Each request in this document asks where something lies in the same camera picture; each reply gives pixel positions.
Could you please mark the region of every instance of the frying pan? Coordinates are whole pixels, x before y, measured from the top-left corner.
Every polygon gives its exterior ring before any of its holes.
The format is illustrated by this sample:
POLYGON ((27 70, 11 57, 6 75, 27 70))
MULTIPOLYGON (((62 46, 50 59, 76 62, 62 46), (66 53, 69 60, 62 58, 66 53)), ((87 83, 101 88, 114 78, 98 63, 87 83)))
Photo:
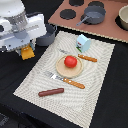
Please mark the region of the frying pan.
POLYGON ((91 24, 99 24, 104 20, 106 11, 100 6, 88 6, 84 10, 84 19, 76 24, 76 26, 81 25, 84 21, 91 24))

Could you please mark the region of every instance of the red tomato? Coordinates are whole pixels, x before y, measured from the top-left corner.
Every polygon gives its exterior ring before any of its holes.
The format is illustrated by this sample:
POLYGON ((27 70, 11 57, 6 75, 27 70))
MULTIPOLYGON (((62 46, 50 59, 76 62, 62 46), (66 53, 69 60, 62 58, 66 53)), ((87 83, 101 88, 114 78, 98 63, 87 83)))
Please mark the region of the red tomato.
POLYGON ((73 56, 67 56, 64 60, 64 64, 69 68, 74 68, 77 65, 77 59, 73 56))

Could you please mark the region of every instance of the black tablecloth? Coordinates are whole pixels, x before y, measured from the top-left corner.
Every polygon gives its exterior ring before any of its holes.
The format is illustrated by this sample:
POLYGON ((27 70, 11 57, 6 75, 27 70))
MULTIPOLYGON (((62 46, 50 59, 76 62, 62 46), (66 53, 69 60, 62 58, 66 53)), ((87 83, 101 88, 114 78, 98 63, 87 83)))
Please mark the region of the black tablecloth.
MULTIPOLYGON (((53 15, 63 0, 22 0, 26 13, 42 12, 44 21, 53 15)), ((59 30, 81 34, 58 27, 59 30)), ((85 34, 107 43, 115 44, 108 70, 96 104, 90 128, 128 127, 128 44, 85 34)), ((16 52, 0 52, 0 104, 26 113, 54 128, 80 128, 45 109, 13 95, 21 82, 43 55, 47 47, 36 46, 35 57, 22 60, 16 52)))

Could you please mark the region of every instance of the hot dog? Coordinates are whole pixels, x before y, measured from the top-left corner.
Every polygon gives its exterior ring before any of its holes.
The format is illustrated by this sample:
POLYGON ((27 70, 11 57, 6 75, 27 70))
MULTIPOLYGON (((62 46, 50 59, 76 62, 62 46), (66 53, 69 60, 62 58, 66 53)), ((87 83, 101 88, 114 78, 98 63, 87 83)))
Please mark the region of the hot dog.
POLYGON ((52 89, 52 90, 39 92, 38 95, 39 97, 43 97, 43 96, 48 96, 48 95, 53 95, 53 94, 58 94, 58 93, 63 93, 63 92, 64 92, 64 88, 58 88, 58 89, 52 89))

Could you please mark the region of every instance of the light blue block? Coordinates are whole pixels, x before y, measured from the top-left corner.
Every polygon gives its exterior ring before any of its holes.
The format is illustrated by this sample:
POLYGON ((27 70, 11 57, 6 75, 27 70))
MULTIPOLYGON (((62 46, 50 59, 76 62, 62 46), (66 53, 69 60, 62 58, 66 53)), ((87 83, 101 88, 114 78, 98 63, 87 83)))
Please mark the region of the light blue block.
POLYGON ((76 48, 80 52, 85 52, 90 48, 91 40, 85 37, 83 34, 79 35, 76 41, 76 48))

